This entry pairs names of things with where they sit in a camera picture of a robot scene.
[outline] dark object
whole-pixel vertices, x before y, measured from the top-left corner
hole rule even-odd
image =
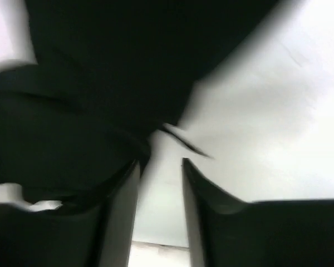
[[[56,211],[0,205],[0,267],[126,267],[138,183],[133,162]]]
[[[183,174],[192,267],[334,267],[334,200],[246,203]]]

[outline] black garment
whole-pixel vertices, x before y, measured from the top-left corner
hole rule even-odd
[[[148,137],[278,2],[25,0],[38,65],[0,72],[0,183],[59,198],[147,162]]]

